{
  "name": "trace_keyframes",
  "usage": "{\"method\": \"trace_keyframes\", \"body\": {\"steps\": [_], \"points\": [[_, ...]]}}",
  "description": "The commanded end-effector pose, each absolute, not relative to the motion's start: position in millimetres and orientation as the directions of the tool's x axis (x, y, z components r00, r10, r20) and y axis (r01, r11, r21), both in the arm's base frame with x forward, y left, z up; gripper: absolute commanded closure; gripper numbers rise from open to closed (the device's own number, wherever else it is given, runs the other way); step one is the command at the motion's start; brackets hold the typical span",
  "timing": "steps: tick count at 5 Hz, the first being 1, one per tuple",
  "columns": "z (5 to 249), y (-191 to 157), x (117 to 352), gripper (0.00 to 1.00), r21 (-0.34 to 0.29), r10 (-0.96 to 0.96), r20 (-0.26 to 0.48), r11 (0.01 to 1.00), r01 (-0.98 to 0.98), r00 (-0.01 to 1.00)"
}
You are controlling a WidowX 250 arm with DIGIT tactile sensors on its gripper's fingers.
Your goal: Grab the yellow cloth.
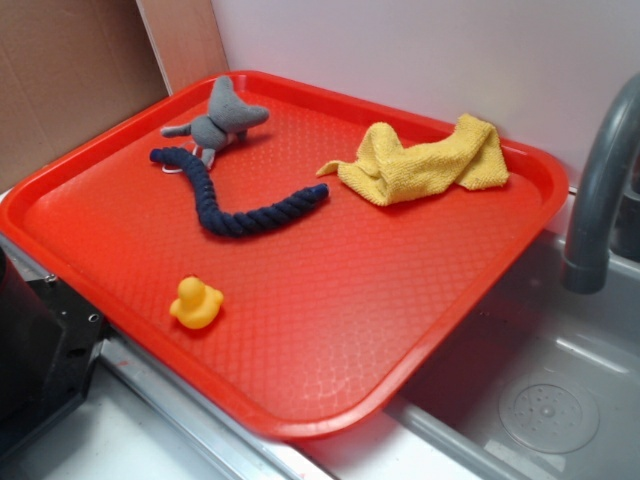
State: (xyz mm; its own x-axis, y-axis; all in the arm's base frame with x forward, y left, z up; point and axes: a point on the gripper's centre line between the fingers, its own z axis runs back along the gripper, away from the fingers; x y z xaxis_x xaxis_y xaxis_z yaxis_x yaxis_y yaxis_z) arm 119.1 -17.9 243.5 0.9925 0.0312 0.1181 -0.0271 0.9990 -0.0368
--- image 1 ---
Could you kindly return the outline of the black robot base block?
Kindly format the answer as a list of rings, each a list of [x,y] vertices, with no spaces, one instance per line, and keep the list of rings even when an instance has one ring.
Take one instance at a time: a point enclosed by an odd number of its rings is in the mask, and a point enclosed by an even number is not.
[[[86,399],[104,316],[58,279],[25,280],[1,253],[1,459]]]

